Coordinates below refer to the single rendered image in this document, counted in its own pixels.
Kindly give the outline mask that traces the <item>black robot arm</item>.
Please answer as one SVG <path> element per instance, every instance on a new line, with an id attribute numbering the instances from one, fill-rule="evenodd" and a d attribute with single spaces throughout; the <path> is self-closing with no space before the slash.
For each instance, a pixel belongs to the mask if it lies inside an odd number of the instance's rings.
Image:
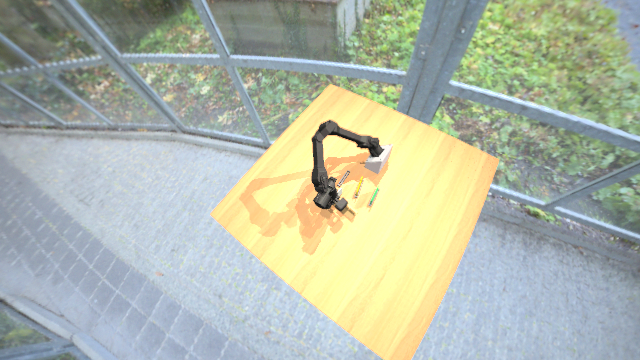
<path id="1" fill-rule="evenodd" d="M 333 195 L 336 192 L 335 182 L 336 178 L 330 176 L 328 179 L 328 174 L 324 166 L 324 154 L 323 154 L 323 140 L 328 135 L 337 135 L 339 137 L 351 140 L 357 143 L 357 147 L 361 149 L 365 148 L 370 153 L 371 157 L 379 157 L 380 154 L 385 150 L 382 149 L 379 145 L 379 139 L 373 138 L 371 136 L 361 136 L 351 131 L 340 128 L 339 125 L 332 121 L 328 120 L 322 124 L 320 124 L 319 128 L 316 130 L 315 134 L 312 136 L 312 147 L 313 147 L 313 170 L 311 175 L 311 182 L 314 185 L 315 191 L 318 192 L 313 202 L 315 205 L 321 209 L 330 209 L 333 199 L 330 195 Z M 322 187 L 319 187 L 322 185 Z"/>

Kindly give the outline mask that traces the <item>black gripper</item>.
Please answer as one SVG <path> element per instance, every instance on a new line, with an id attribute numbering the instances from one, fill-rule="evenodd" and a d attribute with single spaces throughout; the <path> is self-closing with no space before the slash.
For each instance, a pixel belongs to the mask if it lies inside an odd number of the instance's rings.
<path id="1" fill-rule="evenodd" d="M 333 195 L 330 195 L 331 198 L 333 199 L 331 204 L 332 205 L 336 204 L 335 208 L 341 212 L 348 205 L 348 201 L 346 199 L 344 199 L 344 198 L 340 199 L 340 196 L 337 195 L 338 194 L 337 191 L 338 190 L 336 189 L 336 192 Z"/>

